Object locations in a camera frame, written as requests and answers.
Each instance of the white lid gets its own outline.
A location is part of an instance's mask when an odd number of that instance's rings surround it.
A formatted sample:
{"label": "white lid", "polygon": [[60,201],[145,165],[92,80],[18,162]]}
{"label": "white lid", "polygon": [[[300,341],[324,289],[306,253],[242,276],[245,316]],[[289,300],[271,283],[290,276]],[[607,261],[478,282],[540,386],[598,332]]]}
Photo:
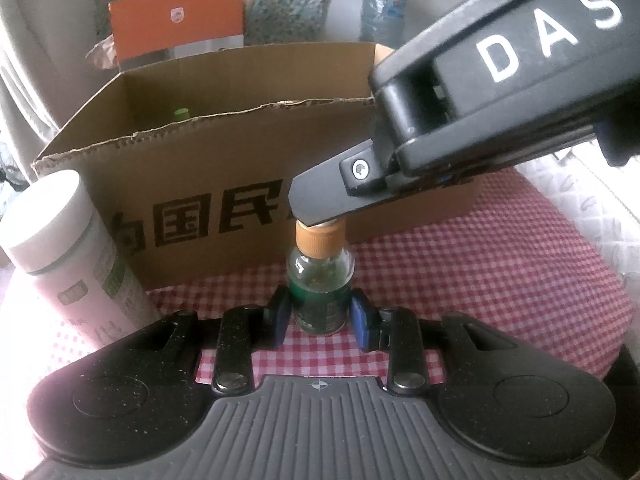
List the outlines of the white lid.
{"label": "white lid", "polygon": [[24,272],[63,256],[89,225],[94,204],[77,171],[57,171],[21,193],[0,220],[0,246]]}

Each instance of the silver screw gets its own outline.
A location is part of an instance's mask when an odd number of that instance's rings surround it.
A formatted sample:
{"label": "silver screw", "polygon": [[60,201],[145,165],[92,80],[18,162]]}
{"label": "silver screw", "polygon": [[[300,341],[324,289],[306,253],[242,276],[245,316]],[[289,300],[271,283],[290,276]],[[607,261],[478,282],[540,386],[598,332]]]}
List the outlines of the silver screw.
{"label": "silver screw", "polygon": [[361,158],[356,160],[351,167],[351,172],[358,180],[364,180],[369,175],[369,165],[367,161]]}
{"label": "silver screw", "polygon": [[242,374],[222,374],[216,380],[216,384],[218,385],[218,388],[220,388],[221,392],[237,390],[246,386],[247,383],[247,378]]}
{"label": "silver screw", "polygon": [[394,383],[398,388],[402,388],[403,390],[420,388],[420,386],[425,382],[426,380],[422,375],[413,372],[404,372],[394,375]]}

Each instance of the orange box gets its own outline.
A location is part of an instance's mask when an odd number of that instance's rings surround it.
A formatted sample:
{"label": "orange box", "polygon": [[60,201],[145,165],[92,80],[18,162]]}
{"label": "orange box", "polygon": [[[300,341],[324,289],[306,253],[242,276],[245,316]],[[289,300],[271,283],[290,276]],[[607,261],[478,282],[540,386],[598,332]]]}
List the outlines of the orange box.
{"label": "orange box", "polygon": [[242,35],[242,0],[115,0],[118,61],[198,41]]}

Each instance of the gray ribbed plate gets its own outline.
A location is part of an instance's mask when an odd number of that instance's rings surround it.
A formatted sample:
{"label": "gray ribbed plate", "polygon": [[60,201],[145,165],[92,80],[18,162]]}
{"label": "gray ribbed plate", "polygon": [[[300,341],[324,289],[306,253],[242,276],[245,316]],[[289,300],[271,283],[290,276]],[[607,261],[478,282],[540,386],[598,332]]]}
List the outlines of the gray ribbed plate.
{"label": "gray ribbed plate", "polygon": [[476,456],[418,399],[375,378],[266,377],[217,400],[180,446],[148,462],[87,470],[47,460],[28,480],[616,480],[587,458],[523,468]]}

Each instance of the white plastic bottle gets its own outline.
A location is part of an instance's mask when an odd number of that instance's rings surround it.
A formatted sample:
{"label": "white plastic bottle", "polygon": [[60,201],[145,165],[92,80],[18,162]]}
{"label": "white plastic bottle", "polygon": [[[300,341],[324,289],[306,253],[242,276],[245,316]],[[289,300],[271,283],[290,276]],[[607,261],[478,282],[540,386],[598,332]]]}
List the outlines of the white plastic bottle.
{"label": "white plastic bottle", "polygon": [[0,246],[96,348],[159,319],[77,171],[47,175],[17,197],[0,221]]}

